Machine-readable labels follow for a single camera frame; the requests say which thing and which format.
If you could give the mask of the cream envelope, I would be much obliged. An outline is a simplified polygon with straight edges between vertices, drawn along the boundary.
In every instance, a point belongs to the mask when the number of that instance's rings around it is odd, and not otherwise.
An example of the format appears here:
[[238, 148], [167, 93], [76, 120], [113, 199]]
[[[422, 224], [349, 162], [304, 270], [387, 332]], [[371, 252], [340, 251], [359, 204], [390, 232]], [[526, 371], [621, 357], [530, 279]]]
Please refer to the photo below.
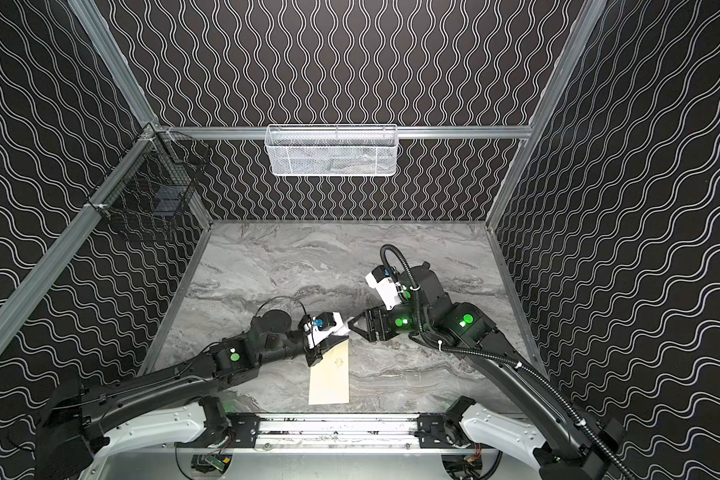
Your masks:
[[330, 405], [349, 402], [349, 341], [333, 347], [310, 368], [309, 404]]

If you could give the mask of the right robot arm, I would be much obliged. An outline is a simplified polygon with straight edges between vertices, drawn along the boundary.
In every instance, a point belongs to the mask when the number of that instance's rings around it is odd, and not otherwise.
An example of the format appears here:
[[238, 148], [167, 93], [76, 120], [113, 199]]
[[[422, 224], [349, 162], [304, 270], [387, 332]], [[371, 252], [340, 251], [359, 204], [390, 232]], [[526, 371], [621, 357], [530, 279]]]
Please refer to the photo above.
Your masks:
[[513, 402], [524, 421], [460, 397], [444, 430], [453, 444], [485, 445], [534, 468], [543, 479], [602, 479], [612, 469], [634, 473], [618, 456], [625, 430], [573, 405], [508, 341], [476, 305], [453, 302], [429, 264], [398, 272], [379, 265], [366, 282], [382, 300], [349, 322], [369, 342], [406, 335], [423, 347], [469, 361]]

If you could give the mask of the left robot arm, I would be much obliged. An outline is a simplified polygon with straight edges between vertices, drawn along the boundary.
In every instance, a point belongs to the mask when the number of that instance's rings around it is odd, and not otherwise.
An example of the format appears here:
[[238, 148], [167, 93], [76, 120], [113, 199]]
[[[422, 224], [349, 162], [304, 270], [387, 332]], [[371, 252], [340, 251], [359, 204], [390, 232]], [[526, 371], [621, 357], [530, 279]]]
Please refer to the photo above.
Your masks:
[[34, 476], [71, 478], [92, 465], [111, 444], [109, 431], [125, 422], [251, 381], [268, 363], [304, 356], [314, 366], [348, 337], [349, 327], [337, 312], [304, 315], [294, 325], [289, 314], [275, 309], [253, 317], [246, 331], [173, 366], [109, 385], [67, 380], [41, 410]]

